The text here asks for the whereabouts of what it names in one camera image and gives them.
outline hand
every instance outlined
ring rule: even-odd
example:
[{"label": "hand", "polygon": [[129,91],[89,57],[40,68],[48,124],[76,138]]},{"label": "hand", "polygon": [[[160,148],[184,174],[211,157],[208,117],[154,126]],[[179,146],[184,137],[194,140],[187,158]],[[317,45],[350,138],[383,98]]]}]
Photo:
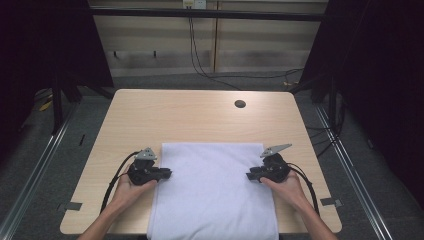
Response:
[{"label": "hand", "polygon": [[113,195],[112,201],[109,205],[115,206],[117,209],[123,211],[131,206],[142,193],[153,188],[156,185],[156,180],[151,180],[141,186],[134,185],[127,174],[123,174],[118,181],[118,185]]},{"label": "hand", "polygon": [[293,170],[289,172],[284,182],[276,183],[265,177],[262,177],[260,181],[274,190],[278,197],[285,200],[294,208],[297,208],[298,204],[304,203],[306,200],[299,177]]}]

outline white cloth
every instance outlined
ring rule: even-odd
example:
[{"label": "white cloth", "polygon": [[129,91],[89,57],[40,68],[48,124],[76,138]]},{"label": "white cloth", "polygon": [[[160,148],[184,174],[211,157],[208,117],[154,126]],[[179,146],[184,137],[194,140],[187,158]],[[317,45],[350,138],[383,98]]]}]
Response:
[{"label": "white cloth", "polygon": [[278,239],[271,190],[246,173],[262,165],[258,143],[164,143],[149,239]]}]

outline wooden table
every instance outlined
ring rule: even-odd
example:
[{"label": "wooden table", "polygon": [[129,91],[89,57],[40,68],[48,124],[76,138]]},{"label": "wooden table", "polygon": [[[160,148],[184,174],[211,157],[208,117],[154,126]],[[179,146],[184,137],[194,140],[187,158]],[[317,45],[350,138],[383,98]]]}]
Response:
[{"label": "wooden table", "polygon": [[[237,100],[246,106],[236,107]],[[292,143],[282,152],[284,159],[300,166],[313,182],[321,217],[330,229],[342,228],[335,207],[323,207],[319,201],[331,196],[290,93],[124,89],[115,94],[72,197],[71,202],[82,207],[66,212],[61,231],[82,233],[98,216],[108,184],[125,157],[151,147],[160,161],[165,142],[253,142],[265,147]],[[294,209],[274,199],[280,233],[306,232]],[[152,201],[153,190],[122,214],[109,232],[145,234]]]}]

